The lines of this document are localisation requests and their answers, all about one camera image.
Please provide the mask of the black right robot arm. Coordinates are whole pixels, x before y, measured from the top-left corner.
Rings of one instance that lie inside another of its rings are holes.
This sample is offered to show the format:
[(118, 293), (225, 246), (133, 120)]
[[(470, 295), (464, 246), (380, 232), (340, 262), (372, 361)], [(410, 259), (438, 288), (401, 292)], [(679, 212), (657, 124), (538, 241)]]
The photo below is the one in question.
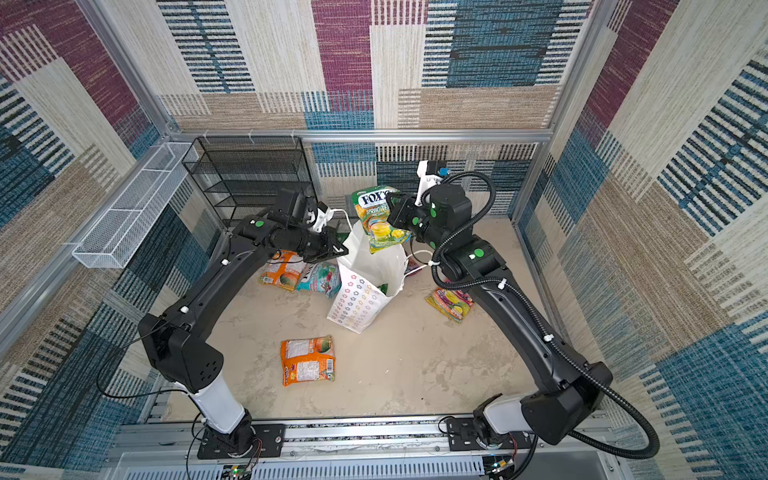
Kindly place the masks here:
[(534, 393), (483, 405), (487, 427), (497, 434), (527, 429), (558, 444), (597, 408), (603, 397), (598, 386), (613, 380), (608, 367), (589, 362), (542, 318), (498, 251), (474, 234), (468, 223), (472, 206), (459, 185), (436, 187), (431, 202), (423, 205), (403, 193), (387, 194), (386, 202), (389, 223), (434, 247), (438, 277), (470, 295), (531, 373)]

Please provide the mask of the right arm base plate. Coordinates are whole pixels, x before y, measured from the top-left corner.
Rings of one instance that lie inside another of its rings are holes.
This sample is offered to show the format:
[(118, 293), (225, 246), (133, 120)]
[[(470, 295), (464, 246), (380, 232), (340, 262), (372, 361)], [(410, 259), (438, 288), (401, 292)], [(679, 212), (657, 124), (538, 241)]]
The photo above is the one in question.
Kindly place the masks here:
[(482, 437), (472, 418), (445, 416), (438, 421), (438, 430), (447, 437), (450, 451), (513, 450), (509, 436)]

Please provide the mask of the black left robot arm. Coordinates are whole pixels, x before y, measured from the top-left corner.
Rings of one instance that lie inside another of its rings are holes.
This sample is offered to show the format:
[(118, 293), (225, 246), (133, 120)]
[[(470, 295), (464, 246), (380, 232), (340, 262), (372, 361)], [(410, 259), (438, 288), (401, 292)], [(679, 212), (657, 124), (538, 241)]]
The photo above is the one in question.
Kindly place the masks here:
[(208, 338), (241, 288), (277, 254), (295, 252), (307, 263), (346, 256), (330, 226), (314, 229), (280, 209), (242, 219), (223, 250), (196, 283), (158, 316), (147, 314), (138, 331), (152, 368), (185, 394), (205, 420), (217, 457), (242, 458), (257, 447), (248, 410), (223, 376), (224, 355)]

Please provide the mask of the orange Fox's fruits candy bag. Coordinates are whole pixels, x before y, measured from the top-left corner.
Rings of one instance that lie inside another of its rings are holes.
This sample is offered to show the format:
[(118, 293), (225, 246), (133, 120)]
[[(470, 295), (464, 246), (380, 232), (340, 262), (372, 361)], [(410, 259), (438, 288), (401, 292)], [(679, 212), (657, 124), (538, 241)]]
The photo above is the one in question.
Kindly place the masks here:
[(461, 290), (437, 288), (425, 300), (446, 318), (457, 323), (462, 323), (474, 306), (471, 296)]

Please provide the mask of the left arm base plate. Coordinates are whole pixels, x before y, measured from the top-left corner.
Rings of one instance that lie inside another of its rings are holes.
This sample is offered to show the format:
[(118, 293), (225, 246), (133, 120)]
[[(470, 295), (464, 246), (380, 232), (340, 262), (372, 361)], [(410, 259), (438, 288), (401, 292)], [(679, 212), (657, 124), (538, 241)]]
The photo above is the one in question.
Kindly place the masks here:
[(199, 460), (277, 458), (281, 455), (285, 424), (241, 425), (223, 434), (205, 427), (196, 453)]

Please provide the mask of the white paper bag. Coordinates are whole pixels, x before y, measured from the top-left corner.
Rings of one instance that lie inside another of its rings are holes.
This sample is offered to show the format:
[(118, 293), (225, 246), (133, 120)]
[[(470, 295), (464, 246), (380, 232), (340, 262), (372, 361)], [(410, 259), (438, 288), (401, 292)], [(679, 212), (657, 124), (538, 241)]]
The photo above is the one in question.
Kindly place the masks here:
[(341, 286), (327, 319), (361, 334), (404, 287), (409, 257), (397, 244), (376, 253), (360, 221), (343, 242), (348, 254), (336, 259)]

